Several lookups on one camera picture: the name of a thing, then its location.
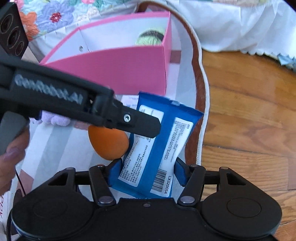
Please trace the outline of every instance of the pink cardboard box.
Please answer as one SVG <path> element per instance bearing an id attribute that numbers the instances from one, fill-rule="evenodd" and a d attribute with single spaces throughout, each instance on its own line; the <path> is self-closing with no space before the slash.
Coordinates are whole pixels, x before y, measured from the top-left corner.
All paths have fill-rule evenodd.
<path id="1" fill-rule="evenodd" d="M 159 28 L 165 30 L 161 45 L 135 45 L 140 34 Z M 165 95 L 171 45 L 169 12 L 134 13 L 76 28 L 40 64 L 108 86 L 116 94 Z"/>

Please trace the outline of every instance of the floral fabric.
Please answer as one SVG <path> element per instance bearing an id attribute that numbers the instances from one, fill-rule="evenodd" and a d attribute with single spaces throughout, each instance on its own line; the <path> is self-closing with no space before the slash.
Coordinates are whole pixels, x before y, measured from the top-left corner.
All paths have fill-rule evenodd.
<path id="1" fill-rule="evenodd" d="M 29 41 L 129 0 L 14 0 Z"/>

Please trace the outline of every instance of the blue package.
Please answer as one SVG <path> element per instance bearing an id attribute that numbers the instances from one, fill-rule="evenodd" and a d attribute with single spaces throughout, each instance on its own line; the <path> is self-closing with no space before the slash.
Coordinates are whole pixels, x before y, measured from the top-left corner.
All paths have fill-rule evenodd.
<path id="1" fill-rule="evenodd" d="M 148 93 L 139 94 L 137 110 L 157 117 L 160 133 L 153 139 L 130 135 L 130 148 L 112 187 L 136 198 L 170 197 L 176 158 L 203 113 Z"/>

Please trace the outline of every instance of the orange sponge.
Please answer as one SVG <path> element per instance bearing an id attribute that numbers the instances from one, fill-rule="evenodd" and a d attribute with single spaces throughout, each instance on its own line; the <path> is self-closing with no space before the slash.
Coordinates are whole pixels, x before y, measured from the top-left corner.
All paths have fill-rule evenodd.
<path id="1" fill-rule="evenodd" d="M 94 150 L 106 160 L 121 158 L 128 149 L 129 141 L 124 131 L 89 126 L 88 132 Z"/>

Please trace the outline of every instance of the camera lens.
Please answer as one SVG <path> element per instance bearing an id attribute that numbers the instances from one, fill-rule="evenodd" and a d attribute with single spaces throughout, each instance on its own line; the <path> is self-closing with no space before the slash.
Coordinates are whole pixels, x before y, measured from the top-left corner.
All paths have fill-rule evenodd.
<path id="1" fill-rule="evenodd" d="M 24 42 L 22 41 L 18 44 L 17 49 L 15 50 L 15 55 L 19 56 L 23 48 L 24 48 Z"/>
<path id="2" fill-rule="evenodd" d="M 7 45 L 9 48 L 11 48 L 13 45 L 15 45 L 18 37 L 19 37 L 19 31 L 18 31 L 18 29 L 14 29 L 8 37 Z"/>
<path id="3" fill-rule="evenodd" d="M 12 15 L 9 14 L 3 19 L 1 23 L 1 32 L 6 33 L 9 30 L 11 23 L 12 23 Z"/>

